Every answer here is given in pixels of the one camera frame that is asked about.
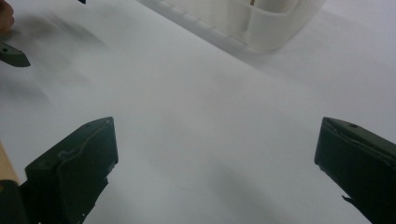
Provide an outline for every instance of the black object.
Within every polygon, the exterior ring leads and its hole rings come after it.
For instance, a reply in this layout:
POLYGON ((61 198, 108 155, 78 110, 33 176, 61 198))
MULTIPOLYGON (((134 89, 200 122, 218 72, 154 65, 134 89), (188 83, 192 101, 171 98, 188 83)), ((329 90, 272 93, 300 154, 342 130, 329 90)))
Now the black object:
POLYGON ((0 60, 15 67, 30 66, 29 60, 22 51, 5 43, 0 43, 0 60))
POLYGON ((353 123, 324 118, 315 164, 372 223, 396 223, 396 145, 353 123))
MULTIPOLYGON (((30 224, 82 223, 118 161, 113 118, 81 126, 26 167, 28 180, 20 186, 26 219, 30 224)), ((1 218, 1 224, 20 223, 1 218)))

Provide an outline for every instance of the human hand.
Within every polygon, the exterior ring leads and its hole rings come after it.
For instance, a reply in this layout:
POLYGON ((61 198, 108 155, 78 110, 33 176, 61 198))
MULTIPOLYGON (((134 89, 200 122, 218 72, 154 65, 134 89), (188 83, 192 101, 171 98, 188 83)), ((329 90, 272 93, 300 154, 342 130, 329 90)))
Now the human hand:
POLYGON ((0 0, 0 35, 5 35, 14 24, 14 9, 5 0, 0 0))

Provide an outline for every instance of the brown object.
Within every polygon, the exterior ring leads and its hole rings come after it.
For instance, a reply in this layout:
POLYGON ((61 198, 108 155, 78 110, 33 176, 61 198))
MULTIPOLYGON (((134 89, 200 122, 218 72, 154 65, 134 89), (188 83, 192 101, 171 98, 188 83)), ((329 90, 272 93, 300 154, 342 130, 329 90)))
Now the brown object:
POLYGON ((13 180, 20 183, 14 167, 8 159, 7 153, 0 142, 0 180, 13 180))

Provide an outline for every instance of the white plastic basket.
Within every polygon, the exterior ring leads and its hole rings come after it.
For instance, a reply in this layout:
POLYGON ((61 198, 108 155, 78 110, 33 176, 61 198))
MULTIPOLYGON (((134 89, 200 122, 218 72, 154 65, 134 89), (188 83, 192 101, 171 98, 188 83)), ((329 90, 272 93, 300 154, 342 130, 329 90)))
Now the white plastic basket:
POLYGON ((253 49, 266 51, 282 46, 321 9, 326 0, 163 1, 253 49))

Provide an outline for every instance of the table surface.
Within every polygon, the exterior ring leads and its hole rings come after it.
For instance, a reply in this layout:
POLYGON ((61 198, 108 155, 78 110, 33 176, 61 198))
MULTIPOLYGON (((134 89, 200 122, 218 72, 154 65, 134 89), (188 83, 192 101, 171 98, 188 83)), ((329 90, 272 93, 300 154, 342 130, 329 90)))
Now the table surface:
POLYGON ((369 223, 314 164, 323 117, 396 142, 396 2, 328 0, 257 53, 158 3, 12 1, 0 139, 24 167, 115 119, 120 163, 85 223, 369 223))

